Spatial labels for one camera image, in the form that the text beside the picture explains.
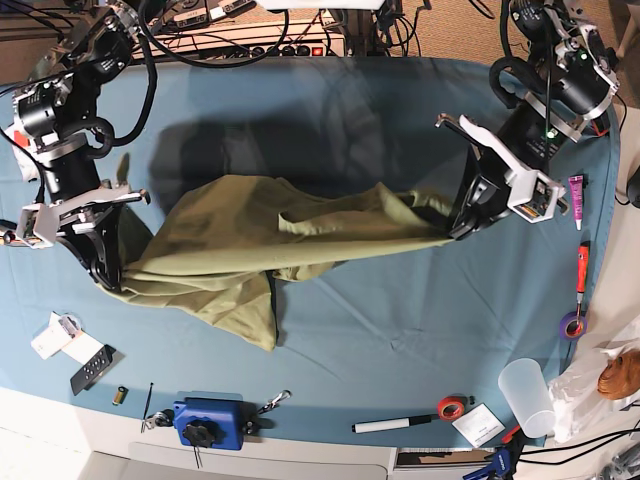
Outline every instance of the blue table surface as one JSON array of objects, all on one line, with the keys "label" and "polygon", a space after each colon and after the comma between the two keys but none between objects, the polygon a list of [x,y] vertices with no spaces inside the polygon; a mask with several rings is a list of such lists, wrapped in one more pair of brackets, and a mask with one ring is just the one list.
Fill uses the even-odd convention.
[{"label": "blue table surface", "polygon": [[[205,71],[162,65],[151,118],[126,148],[97,162],[114,178],[131,153],[129,181],[151,192],[134,205],[152,230],[184,191],[220,175],[283,176],[316,194],[362,191],[377,181],[402,190],[431,185],[453,194],[467,143],[436,129],[437,114],[469,114],[497,130],[509,112],[484,66],[431,59],[270,59]],[[135,123],[146,74],[130,68],[106,85],[99,113],[118,135]],[[0,121],[11,122],[9,97]],[[568,344],[558,322],[575,308],[577,249],[592,241],[587,297],[593,291],[613,215],[619,161],[617,124],[600,139],[565,145],[551,176],[585,173],[583,231],[571,215],[529,225],[515,215],[442,248],[339,265],[319,278],[276,284],[279,346],[272,353],[175,309],[126,305],[99,291],[62,247],[0,249],[0,386],[103,412],[139,418],[149,382],[151,412],[182,394],[240,395],[262,405],[282,389],[293,397],[265,416],[264,436],[405,447],[466,447],[448,423],[356,435],[351,425],[435,412],[444,396],[474,395],[505,427],[514,425],[497,387],[501,369],[538,360],[547,379]],[[0,143],[0,214],[17,219],[36,185],[20,181]],[[73,397],[79,365],[47,361],[30,341],[49,313],[70,312],[124,359]],[[111,400],[118,385],[125,403]]]}]

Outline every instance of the purple tube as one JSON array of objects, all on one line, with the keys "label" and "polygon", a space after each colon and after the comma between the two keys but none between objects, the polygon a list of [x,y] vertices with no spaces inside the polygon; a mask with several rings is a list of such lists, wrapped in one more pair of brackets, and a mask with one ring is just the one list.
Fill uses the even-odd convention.
[{"label": "purple tube", "polygon": [[573,203],[573,219],[576,228],[582,230],[582,175],[569,177],[569,190],[571,190],[571,203]]}]

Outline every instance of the plastic cup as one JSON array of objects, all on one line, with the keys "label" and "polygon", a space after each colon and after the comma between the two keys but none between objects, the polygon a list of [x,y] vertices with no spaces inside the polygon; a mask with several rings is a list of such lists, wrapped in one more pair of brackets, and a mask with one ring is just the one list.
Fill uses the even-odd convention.
[{"label": "plastic cup", "polygon": [[553,430],[556,415],[538,362],[511,362],[500,372],[498,387],[527,437],[543,437]]}]

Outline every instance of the green fabric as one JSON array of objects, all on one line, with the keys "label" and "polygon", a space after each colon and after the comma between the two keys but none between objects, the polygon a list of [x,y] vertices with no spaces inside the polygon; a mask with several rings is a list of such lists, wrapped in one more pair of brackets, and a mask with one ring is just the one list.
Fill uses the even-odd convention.
[{"label": "green fabric", "polygon": [[265,350],[275,346],[266,270],[303,281],[334,262],[450,241],[419,216],[450,206],[429,192],[314,197],[278,178],[224,176],[185,194],[124,271],[118,298],[180,308]]}]

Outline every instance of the red tape roll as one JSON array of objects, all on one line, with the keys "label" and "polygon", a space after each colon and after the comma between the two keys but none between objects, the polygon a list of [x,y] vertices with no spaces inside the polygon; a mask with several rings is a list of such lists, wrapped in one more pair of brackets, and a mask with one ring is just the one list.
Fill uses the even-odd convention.
[{"label": "red tape roll", "polygon": [[453,422],[464,415],[464,403],[459,397],[445,397],[438,402],[438,416],[445,422]]}]

